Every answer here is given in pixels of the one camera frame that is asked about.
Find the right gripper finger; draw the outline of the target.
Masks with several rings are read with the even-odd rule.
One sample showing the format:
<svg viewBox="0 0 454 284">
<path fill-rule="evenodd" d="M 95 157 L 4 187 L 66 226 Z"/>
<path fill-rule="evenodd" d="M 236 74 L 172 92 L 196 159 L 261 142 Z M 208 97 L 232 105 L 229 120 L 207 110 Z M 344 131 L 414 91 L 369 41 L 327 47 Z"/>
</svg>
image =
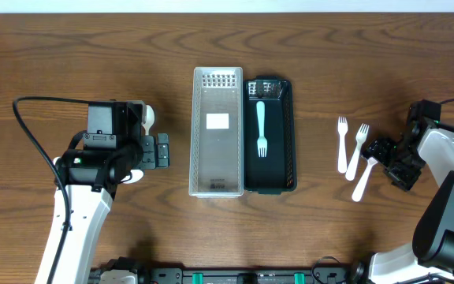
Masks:
<svg viewBox="0 0 454 284">
<path fill-rule="evenodd" d="M 392 180 L 392 185 L 407 192 L 419 179 L 424 167 L 423 161 L 416 163 L 406 163 L 394 161 L 384 165 L 384 174 Z"/>
<path fill-rule="evenodd" d="M 364 159 L 374 158 L 383 166 L 388 166 L 392 157 L 396 142 L 389 137 L 378 137 L 373 140 L 362 152 Z"/>
</svg>

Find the white fork angled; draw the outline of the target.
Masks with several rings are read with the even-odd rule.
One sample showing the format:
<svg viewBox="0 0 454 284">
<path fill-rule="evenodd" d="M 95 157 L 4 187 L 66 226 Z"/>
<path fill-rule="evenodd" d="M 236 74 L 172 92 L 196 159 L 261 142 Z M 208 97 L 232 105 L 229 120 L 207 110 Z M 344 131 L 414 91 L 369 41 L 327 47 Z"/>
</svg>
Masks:
<svg viewBox="0 0 454 284">
<path fill-rule="evenodd" d="M 370 126 L 368 124 L 363 123 L 360 127 L 359 130 L 355 136 L 356 140 L 356 146 L 355 150 L 352 154 L 352 157 L 350 159 L 350 162 L 348 164 L 348 168 L 345 174 L 345 177 L 348 181 L 353 181 L 355 179 L 358 163 L 359 163 L 359 157 L 360 157 L 360 152 L 362 149 L 362 146 L 364 142 L 367 139 L 368 132 L 369 132 Z"/>
</svg>

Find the white fork straight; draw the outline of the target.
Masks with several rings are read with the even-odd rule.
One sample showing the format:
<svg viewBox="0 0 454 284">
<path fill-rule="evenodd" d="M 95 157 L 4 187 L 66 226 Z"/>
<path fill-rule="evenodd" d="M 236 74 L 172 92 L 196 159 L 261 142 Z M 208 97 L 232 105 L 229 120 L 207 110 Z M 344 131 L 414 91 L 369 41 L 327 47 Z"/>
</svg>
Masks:
<svg viewBox="0 0 454 284">
<path fill-rule="evenodd" d="M 337 170 L 339 173 L 345 174 L 348 168 L 345 144 L 345 137 L 348 132 L 348 122 L 346 117 L 340 116 L 338 118 L 337 132 L 339 134 Z"/>
</svg>

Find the white wide spoon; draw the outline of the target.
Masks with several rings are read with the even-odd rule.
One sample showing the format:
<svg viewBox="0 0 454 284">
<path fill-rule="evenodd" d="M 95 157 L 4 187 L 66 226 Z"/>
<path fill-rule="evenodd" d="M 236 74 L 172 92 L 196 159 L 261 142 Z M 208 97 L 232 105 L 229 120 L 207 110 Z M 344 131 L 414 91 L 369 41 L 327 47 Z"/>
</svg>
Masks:
<svg viewBox="0 0 454 284">
<path fill-rule="evenodd" d="M 359 202 L 361 201 L 361 199 L 363 198 L 363 194 L 365 192 L 365 189 L 367 187 L 367 182 L 369 180 L 369 177 L 370 177 L 370 173 L 371 171 L 373 170 L 374 166 L 378 163 L 378 161 L 376 160 L 375 157 L 371 156 L 368 160 L 367 160 L 367 167 L 366 169 L 364 170 L 361 178 L 359 179 L 353 193 L 352 193 L 352 200 L 355 201 L 355 202 Z"/>
</svg>

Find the clear plastic basket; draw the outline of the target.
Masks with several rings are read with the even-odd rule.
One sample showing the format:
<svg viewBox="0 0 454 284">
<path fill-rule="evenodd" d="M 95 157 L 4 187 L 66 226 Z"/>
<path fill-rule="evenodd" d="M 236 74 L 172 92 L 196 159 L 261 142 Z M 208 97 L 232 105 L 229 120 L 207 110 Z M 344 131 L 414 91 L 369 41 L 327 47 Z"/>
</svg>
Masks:
<svg viewBox="0 0 454 284">
<path fill-rule="evenodd" d="M 243 70 L 197 67 L 192 94 L 189 195 L 244 194 Z"/>
</svg>

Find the pale green fork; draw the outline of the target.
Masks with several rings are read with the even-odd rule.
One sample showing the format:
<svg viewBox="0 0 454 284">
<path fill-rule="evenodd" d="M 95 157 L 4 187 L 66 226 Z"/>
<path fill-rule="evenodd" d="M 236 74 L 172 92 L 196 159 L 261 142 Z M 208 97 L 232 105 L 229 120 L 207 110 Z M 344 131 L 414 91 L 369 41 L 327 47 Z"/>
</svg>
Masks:
<svg viewBox="0 0 454 284">
<path fill-rule="evenodd" d="M 268 143 L 265 138 L 266 107 L 263 101 L 256 103 L 256 114 L 259 127 L 259 138 L 257 139 L 258 155 L 259 158 L 265 158 L 267 156 Z"/>
</svg>

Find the black plastic basket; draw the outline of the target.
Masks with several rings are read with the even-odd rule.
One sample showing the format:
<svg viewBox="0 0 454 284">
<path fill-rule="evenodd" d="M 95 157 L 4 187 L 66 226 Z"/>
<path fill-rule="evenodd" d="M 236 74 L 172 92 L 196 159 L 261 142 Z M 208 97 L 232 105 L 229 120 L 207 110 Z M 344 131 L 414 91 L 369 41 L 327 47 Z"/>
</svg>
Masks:
<svg viewBox="0 0 454 284">
<path fill-rule="evenodd" d="M 278 76 L 244 81 L 244 187 L 251 192 L 280 195 L 296 189 L 296 138 L 292 84 Z M 267 156 L 259 158 L 256 103 L 266 107 Z"/>
</svg>

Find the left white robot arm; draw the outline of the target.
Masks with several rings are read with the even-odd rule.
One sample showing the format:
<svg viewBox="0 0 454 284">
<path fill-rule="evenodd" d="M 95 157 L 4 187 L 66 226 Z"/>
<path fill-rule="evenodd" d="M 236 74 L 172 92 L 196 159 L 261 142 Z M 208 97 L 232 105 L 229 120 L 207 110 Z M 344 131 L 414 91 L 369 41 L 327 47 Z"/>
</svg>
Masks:
<svg viewBox="0 0 454 284">
<path fill-rule="evenodd" d="M 37 283 L 88 281 L 99 233 L 120 184 L 169 166 L 169 138 L 150 135 L 152 108 L 142 101 L 91 102 L 87 129 L 54 159 L 59 173 L 54 217 Z"/>
</svg>

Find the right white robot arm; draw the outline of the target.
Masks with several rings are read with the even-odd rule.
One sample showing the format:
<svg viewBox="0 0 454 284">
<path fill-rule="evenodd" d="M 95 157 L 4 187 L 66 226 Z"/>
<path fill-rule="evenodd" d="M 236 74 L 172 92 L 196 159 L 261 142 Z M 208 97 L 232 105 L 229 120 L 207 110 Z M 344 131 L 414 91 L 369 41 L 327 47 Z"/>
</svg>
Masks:
<svg viewBox="0 0 454 284">
<path fill-rule="evenodd" d="M 426 130 L 417 151 L 439 189 L 419 220 L 412 241 L 357 263 L 348 282 L 454 281 L 454 127 L 438 125 Z"/>
</svg>

